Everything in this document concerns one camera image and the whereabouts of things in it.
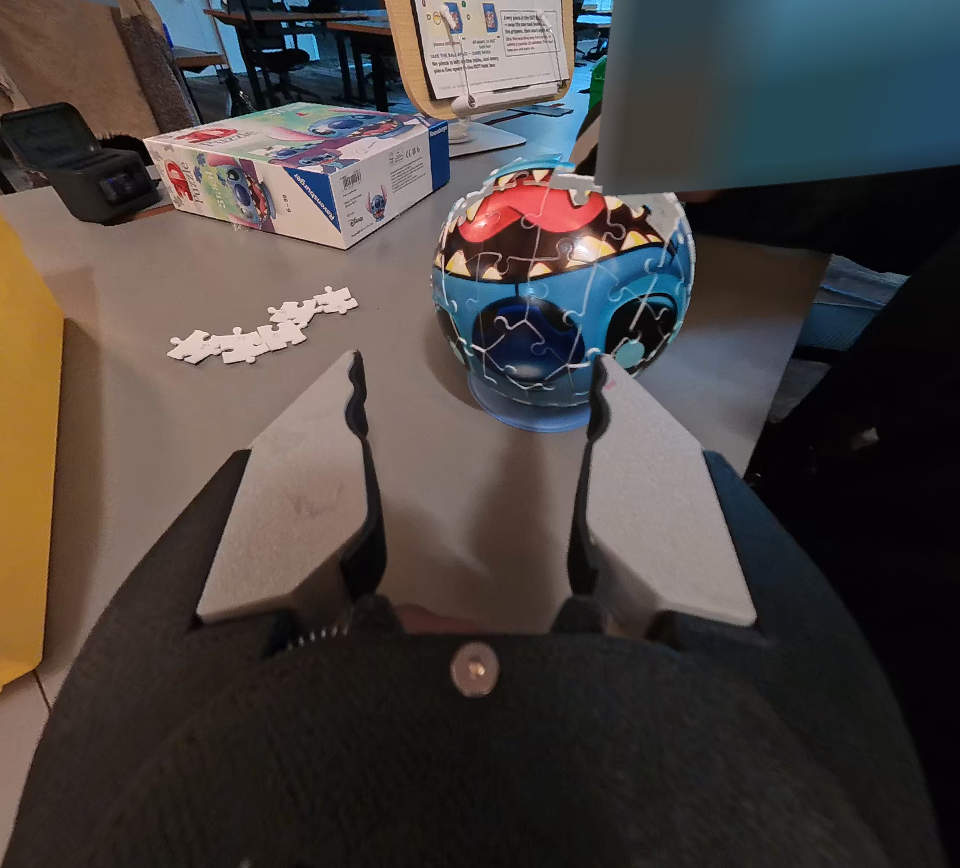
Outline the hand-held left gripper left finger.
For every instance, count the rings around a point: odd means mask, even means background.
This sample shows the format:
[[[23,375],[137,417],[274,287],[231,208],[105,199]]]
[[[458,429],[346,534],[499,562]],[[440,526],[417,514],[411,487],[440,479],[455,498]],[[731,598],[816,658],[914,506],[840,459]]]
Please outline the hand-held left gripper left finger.
[[[251,444],[198,601],[203,623],[284,610],[335,624],[377,591],[387,545],[366,389],[349,351]]]

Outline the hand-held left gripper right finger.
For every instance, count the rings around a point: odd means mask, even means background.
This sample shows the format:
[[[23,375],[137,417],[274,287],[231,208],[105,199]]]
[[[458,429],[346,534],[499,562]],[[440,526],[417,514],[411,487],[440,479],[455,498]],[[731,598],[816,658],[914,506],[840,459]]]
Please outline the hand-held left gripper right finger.
[[[594,362],[567,554],[573,594],[625,635],[665,615],[757,621],[704,450],[610,355]]]

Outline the blue puzzle ball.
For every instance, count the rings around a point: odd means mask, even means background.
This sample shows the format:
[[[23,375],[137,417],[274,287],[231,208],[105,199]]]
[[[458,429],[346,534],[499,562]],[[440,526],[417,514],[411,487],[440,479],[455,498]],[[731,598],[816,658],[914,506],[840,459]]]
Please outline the blue puzzle ball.
[[[689,225],[672,192],[607,194],[553,156],[501,166],[440,231],[431,270],[440,329],[493,394],[582,404],[595,358],[635,375],[681,328],[695,270]]]

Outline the printed puzzle box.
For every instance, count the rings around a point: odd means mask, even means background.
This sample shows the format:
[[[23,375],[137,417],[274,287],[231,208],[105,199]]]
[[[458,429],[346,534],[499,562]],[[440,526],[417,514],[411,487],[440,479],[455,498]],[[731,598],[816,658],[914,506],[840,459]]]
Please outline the printed puzzle box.
[[[448,132],[415,112],[297,102],[145,146],[177,209],[347,250],[449,181]]]

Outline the yellow plastic bin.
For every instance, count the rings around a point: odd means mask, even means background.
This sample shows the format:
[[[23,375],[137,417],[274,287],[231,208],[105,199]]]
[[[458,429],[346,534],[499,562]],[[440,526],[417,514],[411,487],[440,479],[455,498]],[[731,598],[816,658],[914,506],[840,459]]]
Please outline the yellow plastic bin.
[[[1,686],[42,660],[64,314],[1,220]]]

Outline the black label printer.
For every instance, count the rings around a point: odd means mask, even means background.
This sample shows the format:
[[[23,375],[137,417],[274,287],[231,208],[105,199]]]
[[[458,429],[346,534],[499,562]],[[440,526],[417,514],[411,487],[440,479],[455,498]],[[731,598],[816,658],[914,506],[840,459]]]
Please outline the black label printer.
[[[1,129],[18,162],[40,173],[78,220],[112,224],[161,202],[140,154],[103,147],[70,103],[7,112]]]

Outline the white board base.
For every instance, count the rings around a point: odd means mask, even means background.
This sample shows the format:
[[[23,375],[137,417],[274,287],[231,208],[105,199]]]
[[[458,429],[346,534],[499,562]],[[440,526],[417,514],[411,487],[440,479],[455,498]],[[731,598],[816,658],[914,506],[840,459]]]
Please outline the white board base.
[[[448,122],[450,159],[501,149],[512,149],[527,142],[522,135],[478,120],[480,116],[512,109],[520,103],[506,94],[461,94],[450,101],[454,118]]]

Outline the wooden office desk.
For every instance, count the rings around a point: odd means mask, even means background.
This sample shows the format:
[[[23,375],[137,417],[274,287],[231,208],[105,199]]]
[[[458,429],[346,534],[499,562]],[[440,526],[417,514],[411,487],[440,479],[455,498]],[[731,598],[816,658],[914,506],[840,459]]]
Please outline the wooden office desk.
[[[293,100],[295,94],[318,100],[318,94],[296,86],[291,73],[310,64],[308,53],[286,39],[329,35],[336,47],[345,104],[370,102],[379,110],[389,108],[384,57],[393,55],[394,45],[386,9],[347,10],[312,13],[288,10],[224,11],[206,9],[217,22],[234,29],[246,79],[257,110],[280,105],[280,95]]]

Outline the black office chair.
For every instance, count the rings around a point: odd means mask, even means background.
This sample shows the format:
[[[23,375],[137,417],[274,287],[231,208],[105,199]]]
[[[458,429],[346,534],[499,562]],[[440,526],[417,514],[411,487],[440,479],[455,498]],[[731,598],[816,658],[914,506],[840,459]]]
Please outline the black office chair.
[[[309,63],[307,51],[297,44],[287,44],[281,22],[257,21],[247,17],[268,11],[286,11],[285,4],[275,3],[274,0],[227,1],[230,11],[243,18],[235,26],[235,33],[250,82],[262,82],[263,91],[270,99],[274,99],[276,93],[288,101],[294,101],[295,94],[308,95],[306,90],[293,85],[290,77],[293,70]]]

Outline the beige fuzzy blanket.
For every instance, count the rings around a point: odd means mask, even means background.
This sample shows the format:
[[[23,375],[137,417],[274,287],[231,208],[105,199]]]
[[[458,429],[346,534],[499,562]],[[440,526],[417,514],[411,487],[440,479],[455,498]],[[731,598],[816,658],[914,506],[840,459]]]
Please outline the beige fuzzy blanket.
[[[150,0],[1,0],[2,112],[67,102],[94,135],[200,124]]]

